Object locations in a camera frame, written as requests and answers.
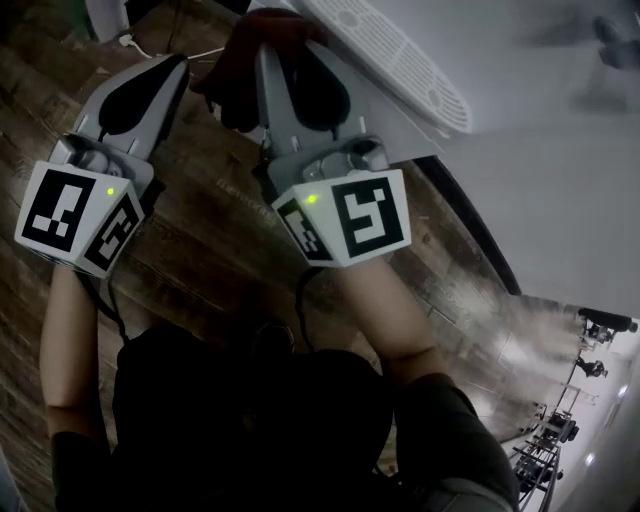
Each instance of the wooden floor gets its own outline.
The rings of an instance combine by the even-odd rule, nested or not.
[[[224,45],[230,27],[195,2],[182,3],[174,49],[194,54]],[[66,5],[4,0],[0,7],[0,443],[33,511],[53,510],[37,367],[52,269],[13,242],[19,205],[33,163],[47,159],[92,90],[140,60],[117,43],[76,38]],[[161,5],[136,28],[136,39],[162,53],[172,21],[173,10]],[[195,63],[193,74],[212,63]],[[187,93],[152,158],[167,189],[115,272],[131,336],[172,322],[225,346],[248,319],[266,314],[297,329],[293,292],[305,264],[261,202],[250,175],[257,158],[253,143],[225,131]],[[575,308],[507,295],[430,183],[411,164],[404,170],[414,244],[392,264],[422,301],[453,377],[482,420],[499,439],[513,437],[532,401],[554,403],[560,395],[578,351]],[[308,310],[317,347],[353,350],[375,364],[322,276],[308,289]],[[110,400],[121,342],[104,318],[99,338],[103,408],[115,442]],[[395,465],[393,435],[382,464]]]

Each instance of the sleeve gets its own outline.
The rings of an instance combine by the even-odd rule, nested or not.
[[[76,432],[59,432],[51,439],[51,457],[56,510],[106,510],[108,448]]]
[[[506,453],[450,377],[426,375],[399,390],[395,412],[403,485],[428,491],[468,482],[517,510],[519,487]]]

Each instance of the black cable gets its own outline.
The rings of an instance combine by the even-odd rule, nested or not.
[[[118,307],[116,305],[116,301],[113,296],[113,290],[111,288],[111,279],[109,279],[109,282],[107,283],[107,288],[109,290],[109,297],[111,299],[111,302],[113,302],[115,311],[111,309],[105,301],[102,300],[102,297],[100,297],[100,294],[98,293],[98,291],[93,287],[93,284],[91,283],[91,278],[89,277],[88,274],[85,274],[84,272],[76,271],[76,275],[78,276],[80,283],[82,283],[82,286],[87,291],[87,293],[89,294],[89,297],[91,298],[93,303],[96,305],[96,307],[100,311],[102,311],[106,317],[110,318],[116,323],[116,325],[118,326],[118,332],[120,334],[120,337],[122,338],[122,341],[124,343],[129,341],[129,338],[127,337],[127,332],[124,326],[124,322],[122,321],[122,318],[118,313]]]
[[[302,310],[302,305],[304,302],[304,289],[309,284],[314,277],[316,277],[320,272],[322,272],[324,268],[322,267],[312,267],[304,272],[298,279],[298,284],[296,286],[296,313],[298,313],[298,321],[300,322],[300,331],[302,332],[302,339],[307,345],[307,350],[309,353],[315,352],[313,345],[309,341],[309,336],[307,335],[307,322],[304,318],[304,311]]]
[[[171,34],[167,41],[167,51],[165,53],[171,53],[171,43],[173,42],[173,36],[176,33],[176,28],[178,26],[178,17],[180,16],[180,4],[181,0],[176,0],[176,10],[173,14],[173,26],[171,27]]]

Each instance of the forearm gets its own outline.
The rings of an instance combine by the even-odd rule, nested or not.
[[[411,290],[382,258],[333,270],[338,287],[391,378],[405,385],[445,366]]]
[[[97,312],[73,270],[56,266],[42,329],[40,380],[45,403],[87,408],[98,392]]]

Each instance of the white marker cube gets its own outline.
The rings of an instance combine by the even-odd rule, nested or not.
[[[15,240],[56,263],[104,278],[143,219],[130,180],[39,161]]]
[[[399,169],[295,185],[272,206],[310,265],[348,267],[411,244]]]

